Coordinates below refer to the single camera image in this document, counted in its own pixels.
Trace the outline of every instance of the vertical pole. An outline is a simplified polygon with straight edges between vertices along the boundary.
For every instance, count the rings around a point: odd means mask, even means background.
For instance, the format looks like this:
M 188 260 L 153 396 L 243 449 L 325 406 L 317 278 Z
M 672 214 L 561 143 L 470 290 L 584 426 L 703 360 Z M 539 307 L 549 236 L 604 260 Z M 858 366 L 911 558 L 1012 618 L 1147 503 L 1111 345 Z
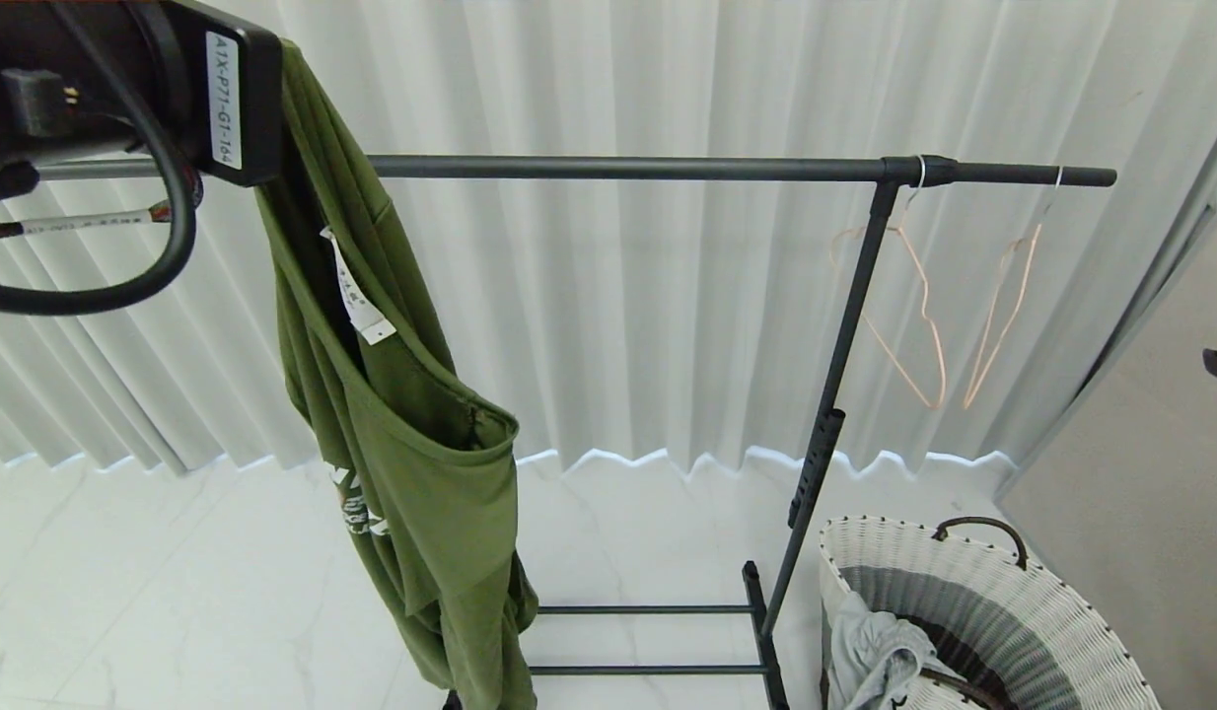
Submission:
M 841 387 L 841 378 L 845 375 L 846 363 L 849 359 L 853 335 L 858 330 L 862 304 L 867 301 L 867 289 L 871 285 L 871 273 L 876 268 L 880 242 L 885 239 L 888 216 L 892 214 L 893 202 L 897 201 L 898 188 L 901 185 L 897 180 L 881 181 L 876 184 L 876 192 L 871 199 L 867 230 L 862 237 L 858 263 L 853 269 L 849 296 L 846 298 L 845 314 L 841 315 L 841 329 L 837 331 L 837 342 L 835 342 L 832 351 L 832 364 L 829 365 L 829 378 L 824 382 L 824 395 L 819 397 L 819 410 L 811 431 L 806 459 L 802 463 L 802 477 L 798 481 L 797 496 L 793 498 L 793 508 L 789 514 L 789 525 L 793 527 L 793 533 L 789 536 L 779 577 L 775 580 L 775 588 L 772 589 L 767 620 L 763 621 L 761 628 L 763 638 L 769 638 L 775 632 L 775 621 L 779 621 L 779 611 L 784 606 L 784 594 L 787 593 L 787 585 L 793 580 L 793 570 L 797 569 L 797 558 L 802 553 L 806 531 L 811 527 L 811 516 L 814 515 L 819 490 L 824 486 L 824 477 L 829 473 L 835 445 L 841 435 L 845 413 L 835 408 L 837 391 Z

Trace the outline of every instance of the gray cloth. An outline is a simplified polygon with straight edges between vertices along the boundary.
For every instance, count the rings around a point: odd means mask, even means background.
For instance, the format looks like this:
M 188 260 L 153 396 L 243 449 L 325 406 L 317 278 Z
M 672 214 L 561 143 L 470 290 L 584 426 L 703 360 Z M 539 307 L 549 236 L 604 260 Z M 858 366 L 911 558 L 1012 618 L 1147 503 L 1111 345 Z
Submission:
M 835 613 L 826 664 L 832 710 L 892 710 L 894 701 L 905 701 L 921 669 L 964 680 L 938 660 L 924 630 L 888 611 L 870 611 L 858 593 Z

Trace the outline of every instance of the curtain fold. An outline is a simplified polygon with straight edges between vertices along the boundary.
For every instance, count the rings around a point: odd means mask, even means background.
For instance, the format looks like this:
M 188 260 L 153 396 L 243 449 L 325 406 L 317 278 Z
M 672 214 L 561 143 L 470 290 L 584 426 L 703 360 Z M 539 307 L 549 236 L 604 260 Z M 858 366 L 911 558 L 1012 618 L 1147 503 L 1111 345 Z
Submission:
M 1125 323 L 1217 144 L 1217 2 L 215 0 L 307 60 L 371 153 L 879 157 L 1115 167 L 1114 189 L 950 185 L 912 202 L 947 399 L 867 326 L 839 404 L 881 449 L 1019 459 Z M 387 180 L 459 370 L 566 464 L 666 448 L 738 468 L 803 452 L 867 220 L 862 184 Z M 136 207 L 157 180 L 50 184 L 10 216 Z M 892 224 L 901 224 L 902 203 Z M 1054 200 L 1027 297 L 964 409 L 996 270 Z M 85 451 L 190 470 L 315 455 L 288 407 L 252 196 L 208 180 L 167 292 L 83 319 L 0 315 L 0 458 Z M 6 240 L 0 283 L 130 278 L 163 230 Z M 938 390 L 922 284 L 888 235 L 867 317 Z M 996 335 L 1015 302 L 1010 265 Z

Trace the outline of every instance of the white and gray basket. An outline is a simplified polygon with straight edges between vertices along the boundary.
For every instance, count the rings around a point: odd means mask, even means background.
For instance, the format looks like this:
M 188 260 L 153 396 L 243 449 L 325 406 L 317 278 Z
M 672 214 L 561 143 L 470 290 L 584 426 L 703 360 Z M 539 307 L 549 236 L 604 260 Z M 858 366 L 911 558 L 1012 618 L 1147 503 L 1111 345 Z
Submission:
M 1016 552 L 955 538 L 952 526 L 999 526 Z M 1159 710 L 1157 698 L 1112 626 L 1038 563 L 1010 526 L 954 518 L 937 530 L 886 518 L 841 518 L 819 532 L 826 617 L 847 594 L 919 625 L 938 658 L 969 680 L 919 677 L 904 710 Z

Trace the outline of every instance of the black cable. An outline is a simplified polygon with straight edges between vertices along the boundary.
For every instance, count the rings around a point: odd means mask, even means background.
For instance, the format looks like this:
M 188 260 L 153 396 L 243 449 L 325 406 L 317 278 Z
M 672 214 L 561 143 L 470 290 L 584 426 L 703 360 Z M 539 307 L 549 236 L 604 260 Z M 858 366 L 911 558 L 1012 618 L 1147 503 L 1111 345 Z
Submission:
M 0 311 L 28 315 L 82 315 L 125 308 L 139 303 L 179 276 L 189 256 L 192 255 L 197 219 L 189 180 L 190 167 L 180 157 L 170 135 L 158 124 L 153 110 L 131 88 L 130 82 L 117 67 L 108 52 L 95 41 L 82 26 L 77 11 L 68 2 L 55 1 L 52 10 L 69 35 L 82 46 L 86 57 L 96 65 L 118 102 L 127 108 L 135 133 L 157 163 L 170 202 L 170 235 L 166 248 L 147 272 L 117 286 L 95 287 L 89 291 L 37 291 L 28 287 L 0 286 Z

